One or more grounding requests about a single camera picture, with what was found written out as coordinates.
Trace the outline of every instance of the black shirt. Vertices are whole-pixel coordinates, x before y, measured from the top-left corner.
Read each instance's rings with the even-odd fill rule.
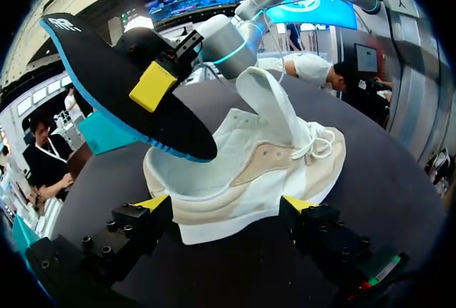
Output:
[[[58,157],[67,161],[70,158],[70,154],[73,152],[70,146],[66,142],[65,138],[61,135],[50,135],[54,148],[58,153]],[[55,154],[53,148],[47,142],[41,148],[48,151],[49,153]],[[55,185],[62,177],[69,173],[68,165],[66,162],[59,160],[55,157],[48,155],[42,150],[38,149],[35,145],[30,145],[26,153],[24,153],[24,158],[28,163],[31,171],[31,182],[37,188],[45,185],[46,187]],[[65,191],[62,190],[59,194],[56,195],[57,198],[65,200]]]
[[[290,40],[293,42],[295,47],[297,47],[298,50],[301,50],[301,46],[299,45],[300,28],[294,24],[287,24],[286,30],[290,30]]]

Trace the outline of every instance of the sneaker upper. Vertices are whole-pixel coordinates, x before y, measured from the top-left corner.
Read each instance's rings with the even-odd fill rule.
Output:
[[[145,156],[151,195],[171,196],[186,244],[227,237],[278,215],[282,195],[320,203],[345,160],[342,133],[298,118],[270,73],[248,68],[237,90],[258,114],[230,110],[213,135],[218,154],[212,162],[193,163],[159,148]]]

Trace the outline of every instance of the lanyard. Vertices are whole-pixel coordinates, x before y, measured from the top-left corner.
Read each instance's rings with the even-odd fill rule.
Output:
[[[38,148],[38,150],[44,152],[45,154],[47,154],[47,155],[49,155],[51,157],[54,157],[56,160],[60,160],[60,161],[64,162],[66,164],[66,160],[64,160],[62,157],[60,157],[60,154],[57,152],[56,148],[54,147],[54,144],[52,143],[51,138],[48,138],[48,143],[51,146],[51,148],[54,151],[54,153],[50,153],[49,151],[43,149],[41,146],[39,146],[36,143],[35,143],[35,146]]]

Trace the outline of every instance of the blue sign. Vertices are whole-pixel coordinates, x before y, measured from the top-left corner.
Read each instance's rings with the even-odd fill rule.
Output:
[[[284,4],[268,9],[267,15],[277,23],[313,23],[356,29],[352,3],[341,0],[284,0]]]

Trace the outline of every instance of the shoe tongue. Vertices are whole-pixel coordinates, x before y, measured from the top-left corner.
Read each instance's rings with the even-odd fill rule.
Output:
[[[305,144],[305,135],[288,95],[268,71],[249,67],[238,76],[236,88],[244,101],[268,122],[274,139],[278,139],[274,142],[295,148]]]

